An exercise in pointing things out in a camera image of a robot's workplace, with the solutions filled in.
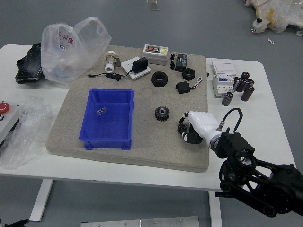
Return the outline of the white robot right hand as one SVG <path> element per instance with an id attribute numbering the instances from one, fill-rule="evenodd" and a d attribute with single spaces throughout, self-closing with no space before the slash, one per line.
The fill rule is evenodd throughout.
<path id="1" fill-rule="evenodd" d="M 212 113 L 188 111 L 181 117 L 177 131 L 186 143 L 199 144 L 205 140 L 211 148 L 221 136 L 218 126 Z"/>

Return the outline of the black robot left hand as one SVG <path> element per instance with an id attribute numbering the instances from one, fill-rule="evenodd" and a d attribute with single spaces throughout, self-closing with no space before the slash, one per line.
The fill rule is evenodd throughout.
<path id="1" fill-rule="evenodd" d="M 29 219 L 23 219 L 12 224 L 0 224 L 1 227 L 25 227 L 29 223 Z"/>

